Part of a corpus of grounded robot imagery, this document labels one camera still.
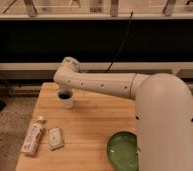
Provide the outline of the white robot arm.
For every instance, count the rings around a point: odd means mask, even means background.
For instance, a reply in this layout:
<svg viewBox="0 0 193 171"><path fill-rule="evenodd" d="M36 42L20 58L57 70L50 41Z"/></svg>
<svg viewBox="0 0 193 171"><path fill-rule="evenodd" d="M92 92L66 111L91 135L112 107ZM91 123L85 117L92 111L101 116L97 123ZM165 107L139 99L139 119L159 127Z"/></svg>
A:
<svg viewBox="0 0 193 171"><path fill-rule="evenodd" d="M139 171L193 171L193 96L184 81L168 73L82 73L66 57L53 80L135 101Z"/></svg>

